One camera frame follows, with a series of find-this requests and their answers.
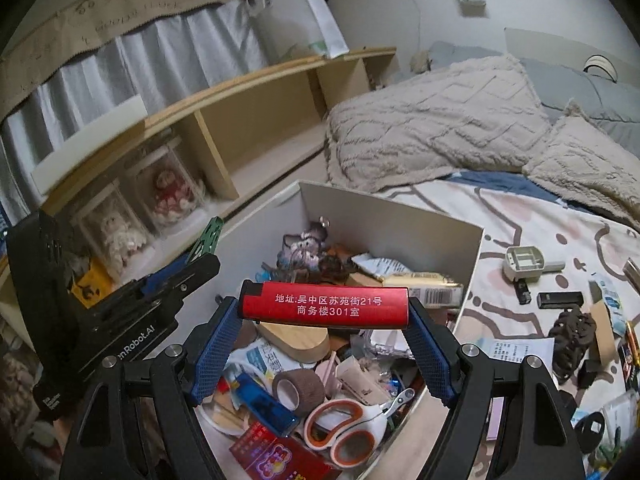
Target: red packet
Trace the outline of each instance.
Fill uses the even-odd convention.
[[[335,480],[341,473],[297,440],[277,437],[260,422],[229,451],[254,480]]]
[[[238,314],[245,319],[342,328],[406,328],[405,287],[308,285],[246,280]]]

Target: black braided object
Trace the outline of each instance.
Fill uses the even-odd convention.
[[[559,383],[566,382],[578,369],[587,348],[593,343],[596,322],[591,314],[584,314],[580,307],[565,310],[549,330],[554,338],[554,374]]]

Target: white plastic device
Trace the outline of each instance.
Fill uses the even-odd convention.
[[[539,248],[511,246],[502,262],[502,272],[512,282],[522,278],[538,279],[545,272],[561,272],[565,262],[545,262]]]

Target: pink cartoon logo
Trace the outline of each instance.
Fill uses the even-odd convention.
[[[282,444],[276,444],[271,452],[256,466],[264,480],[270,480],[284,471],[293,455]]]

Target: scissors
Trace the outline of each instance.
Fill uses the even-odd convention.
[[[414,395],[415,391],[408,388],[393,402],[381,406],[365,406],[352,399],[329,400],[307,417],[304,427],[305,443],[314,451],[331,448],[331,460],[341,468],[359,466],[366,462],[385,436],[387,419],[400,406],[413,399]],[[341,422],[328,430],[326,435],[316,437],[316,428],[327,426],[326,421],[335,419],[335,416],[340,416]]]

